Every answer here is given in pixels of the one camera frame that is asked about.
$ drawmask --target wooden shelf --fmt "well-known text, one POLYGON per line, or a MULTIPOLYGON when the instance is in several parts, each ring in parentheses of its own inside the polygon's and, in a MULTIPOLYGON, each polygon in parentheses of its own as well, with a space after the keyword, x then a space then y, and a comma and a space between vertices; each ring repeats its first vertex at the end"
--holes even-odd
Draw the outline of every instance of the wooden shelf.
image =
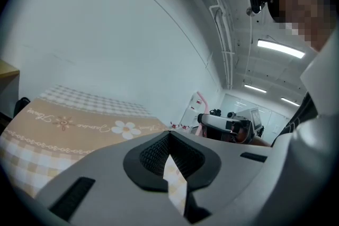
POLYGON ((0 60, 0 78, 18 75, 19 73, 20 71, 18 69, 16 69, 12 65, 9 65, 3 60, 0 60))

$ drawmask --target white flower print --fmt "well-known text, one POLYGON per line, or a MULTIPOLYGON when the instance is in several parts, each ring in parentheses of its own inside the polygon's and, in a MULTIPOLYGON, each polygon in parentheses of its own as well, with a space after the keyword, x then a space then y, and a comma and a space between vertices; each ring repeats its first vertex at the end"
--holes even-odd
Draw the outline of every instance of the white flower print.
POLYGON ((141 131, 135 128, 135 124, 128 122, 124 124, 122 121, 116 121, 114 127, 112 127, 112 132, 116 134, 121 134, 125 139, 132 139, 133 135, 140 135, 141 131))

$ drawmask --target bed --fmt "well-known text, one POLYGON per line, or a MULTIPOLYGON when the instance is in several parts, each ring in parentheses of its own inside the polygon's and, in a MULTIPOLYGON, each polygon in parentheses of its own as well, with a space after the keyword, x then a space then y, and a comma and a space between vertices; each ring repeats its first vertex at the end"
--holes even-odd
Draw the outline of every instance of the bed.
MULTIPOLYGON (((0 136, 0 160, 10 182, 32 197, 90 152, 168 130, 140 104, 57 85, 28 104, 0 136)), ((169 158, 169 197, 183 213, 186 182, 169 158)))

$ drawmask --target black mesh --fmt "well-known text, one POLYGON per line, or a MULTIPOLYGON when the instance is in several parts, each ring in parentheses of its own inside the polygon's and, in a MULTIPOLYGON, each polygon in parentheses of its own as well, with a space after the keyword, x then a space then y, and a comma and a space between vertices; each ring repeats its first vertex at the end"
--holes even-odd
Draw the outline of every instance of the black mesh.
POLYGON ((150 172, 163 176, 168 155, 172 156, 184 178, 188 178, 197 171, 205 161, 205 157, 200 151, 168 134, 142 151, 140 162, 150 172))
POLYGON ((165 164, 169 155, 170 137, 167 135, 140 154, 141 164, 152 173, 164 176, 165 164))

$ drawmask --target ceiling light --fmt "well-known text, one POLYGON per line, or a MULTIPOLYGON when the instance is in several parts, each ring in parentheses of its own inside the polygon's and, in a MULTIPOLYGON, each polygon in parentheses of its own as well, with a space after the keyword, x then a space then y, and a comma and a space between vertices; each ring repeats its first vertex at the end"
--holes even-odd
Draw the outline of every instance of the ceiling light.
POLYGON ((246 88, 251 88, 251 89, 255 89, 256 91, 259 91, 259 92, 262 92, 262 93, 266 93, 267 91, 264 91, 263 89, 259 89, 259 88, 255 88, 255 87, 252 87, 250 85, 244 85, 246 88))
POLYGON ((300 105, 296 104, 295 102, 292 102, 292 101, 287 100, 287 99, 285 99, 285 98, 281 98, 281 99, 282 99, 283 101, 287 102, 287 103, 292 104, 292 105, 300 106, 300 105))
POLYGON ((279 52, 283 52, 283 53, 295 56, 299 59, 301 59, 305 55, 304 52, 301 52, 299 50, 296 50, 288 46, 283 46, 282 44, 270 42, 270 41, 258 40, 258 46, 273 49, 279 52))

